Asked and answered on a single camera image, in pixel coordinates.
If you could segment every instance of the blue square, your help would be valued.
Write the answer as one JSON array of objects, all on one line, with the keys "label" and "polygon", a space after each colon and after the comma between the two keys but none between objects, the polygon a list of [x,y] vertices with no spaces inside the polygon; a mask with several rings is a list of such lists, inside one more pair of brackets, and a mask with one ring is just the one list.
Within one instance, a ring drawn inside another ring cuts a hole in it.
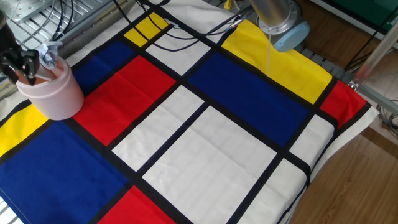
[{"label": "blue square", "polygon": [[73,75],[83,92],[86,92],[133,54],[132,49],[117,40],[74,70]]},{"label": "blue square", "polygon": [[0,195],[24,223],[87,223],[126,182],[61,121],[0,165]]},{"label": "blue square", "polygon": [[188,81],[284,146],[308,110],[231,60],[214,53]]}]

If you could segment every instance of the robot end effector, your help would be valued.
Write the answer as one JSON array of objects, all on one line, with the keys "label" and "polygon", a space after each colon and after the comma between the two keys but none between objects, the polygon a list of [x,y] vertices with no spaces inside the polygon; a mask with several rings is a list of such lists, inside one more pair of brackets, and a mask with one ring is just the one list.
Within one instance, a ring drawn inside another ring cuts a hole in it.
[{"label": "robot end effector", "polygon": [[39,65],[38,51],[24,50],[17,44],[7,25],[6,14],[0,9],[0,74],[7,76],[13,84],[25,78],[30,85],[34,85]]}]

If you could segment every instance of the mondrian pattern cloth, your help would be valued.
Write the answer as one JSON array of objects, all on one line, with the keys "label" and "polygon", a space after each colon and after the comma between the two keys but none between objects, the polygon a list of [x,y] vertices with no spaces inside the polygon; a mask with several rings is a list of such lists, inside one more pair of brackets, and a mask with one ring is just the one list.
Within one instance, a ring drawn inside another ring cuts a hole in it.
[{"label": "mondrian pattern cloth", "polygon": [[20,93],[0,102],[0,196],[24,223],[286,223],[377,115],[294,50],[271,49],[268,68],[249,21],[201,35],[231,16],[202,1],[129,16],[73,66],[74,117],[48,120]]}]

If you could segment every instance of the red rectangle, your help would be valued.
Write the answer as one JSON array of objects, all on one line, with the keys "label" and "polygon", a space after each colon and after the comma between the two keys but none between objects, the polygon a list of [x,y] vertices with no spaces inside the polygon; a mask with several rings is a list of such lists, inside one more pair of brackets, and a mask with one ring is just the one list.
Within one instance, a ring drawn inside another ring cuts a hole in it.
[{"label": "red rectangle", "polygon": [[73,118],[107,146],[174,83],[138,56],[88,95]]},{"label": "red rectangle", "polygon": [[345,83],[338,80],[320,109],[332,115],[338,122],[338,129],[349,121],[364,105],[366,100]]}]

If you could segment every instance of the wooden floor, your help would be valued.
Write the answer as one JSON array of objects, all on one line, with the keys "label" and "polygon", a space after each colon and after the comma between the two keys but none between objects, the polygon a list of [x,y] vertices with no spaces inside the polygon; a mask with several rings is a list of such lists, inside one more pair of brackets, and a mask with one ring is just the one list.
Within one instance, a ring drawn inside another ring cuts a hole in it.
[{"label": "wooden floor", "polygon": [[[309,0],[297,1],[311,27],[307,48],[341,67],[370,37]],[[377,43],[372,41],[365,53]],[[393,52],[367,84],[398,98],[398,76],[388,76],[398,72],[397,65]],[[398,140],[375,120],[325,164],[290,223],[398,223]]]}]

